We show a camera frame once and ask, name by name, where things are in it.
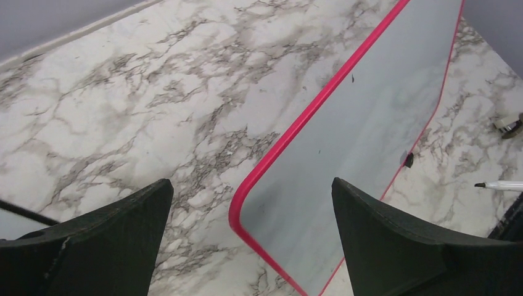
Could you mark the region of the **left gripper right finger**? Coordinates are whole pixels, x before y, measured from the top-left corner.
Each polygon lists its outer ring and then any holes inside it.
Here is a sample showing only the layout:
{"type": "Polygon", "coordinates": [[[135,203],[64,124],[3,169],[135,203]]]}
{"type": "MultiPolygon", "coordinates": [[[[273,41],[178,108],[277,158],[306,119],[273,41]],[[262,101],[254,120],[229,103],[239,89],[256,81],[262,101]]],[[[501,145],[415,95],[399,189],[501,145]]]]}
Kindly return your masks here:
{"type": "Polygon", "coordinates": [[[426,222],[340,178],[332,202],[355,295],[521,295],[522,243],[426,222]]]}

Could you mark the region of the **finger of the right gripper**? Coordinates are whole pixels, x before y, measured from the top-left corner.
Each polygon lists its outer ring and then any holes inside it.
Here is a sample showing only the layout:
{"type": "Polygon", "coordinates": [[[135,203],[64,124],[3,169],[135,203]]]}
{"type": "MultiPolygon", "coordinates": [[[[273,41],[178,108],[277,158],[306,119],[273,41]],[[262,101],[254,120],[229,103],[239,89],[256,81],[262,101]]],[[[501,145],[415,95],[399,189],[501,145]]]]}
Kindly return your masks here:
{"type": "Polygon", "coordinates": [[[522,242],[522,196],[509,207],[502,219],[493,228],[489,239],[522,242]]]}

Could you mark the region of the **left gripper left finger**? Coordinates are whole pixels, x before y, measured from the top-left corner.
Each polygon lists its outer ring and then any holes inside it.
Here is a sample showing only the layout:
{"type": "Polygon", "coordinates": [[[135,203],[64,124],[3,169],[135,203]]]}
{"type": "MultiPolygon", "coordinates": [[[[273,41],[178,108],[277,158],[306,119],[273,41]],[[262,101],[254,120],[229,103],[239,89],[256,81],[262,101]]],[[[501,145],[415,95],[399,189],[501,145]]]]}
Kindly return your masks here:
{"type": "Polygon", "coordinates": [[[2,295],[147,295],[173,199],[160,179],[74,219],[1,241],[2,295]]]}

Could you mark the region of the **red framed whiteboard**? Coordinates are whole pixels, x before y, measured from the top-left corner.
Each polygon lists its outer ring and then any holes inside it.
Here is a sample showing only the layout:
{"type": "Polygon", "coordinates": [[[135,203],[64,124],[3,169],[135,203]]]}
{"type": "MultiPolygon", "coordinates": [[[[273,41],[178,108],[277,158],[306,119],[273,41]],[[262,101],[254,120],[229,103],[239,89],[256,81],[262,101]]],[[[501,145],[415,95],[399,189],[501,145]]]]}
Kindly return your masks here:
{"type": "Polygon", "coordinates": [[[334,178],[379,199],[442,95],[462,1],[399,1],[234,194],[231,229],[300,295],[342,258],[334,178]]]}

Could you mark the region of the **white marker pen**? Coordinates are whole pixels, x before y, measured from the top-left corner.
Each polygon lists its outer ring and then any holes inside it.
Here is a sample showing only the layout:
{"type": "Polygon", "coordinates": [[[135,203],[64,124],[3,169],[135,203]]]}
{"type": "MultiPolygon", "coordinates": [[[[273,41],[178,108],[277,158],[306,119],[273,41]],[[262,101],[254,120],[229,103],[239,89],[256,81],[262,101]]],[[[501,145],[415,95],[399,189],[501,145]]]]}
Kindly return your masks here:
{"type": "Polygon", "coordinates": [[[511,191],[511,192],[522,192],[523,183],[522,181],[493,181],[476,183],[475,187],[481,187],[496,191],[511,191]]]}

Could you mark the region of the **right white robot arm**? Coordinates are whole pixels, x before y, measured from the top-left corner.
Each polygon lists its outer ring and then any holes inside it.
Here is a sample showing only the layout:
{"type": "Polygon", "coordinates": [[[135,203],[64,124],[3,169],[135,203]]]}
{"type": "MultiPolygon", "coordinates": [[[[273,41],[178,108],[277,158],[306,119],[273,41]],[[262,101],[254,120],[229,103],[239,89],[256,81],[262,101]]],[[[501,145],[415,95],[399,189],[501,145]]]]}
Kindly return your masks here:
{"type": "MultiPolygon", "coordinates": [[[[510,139],[522,132],[522,113],[510,115],[494,122],[503,139],[510,139]]],[[[522,193],[507,209],[502,219],[488,235],[489,239],[522,242],[522,193]]]]}

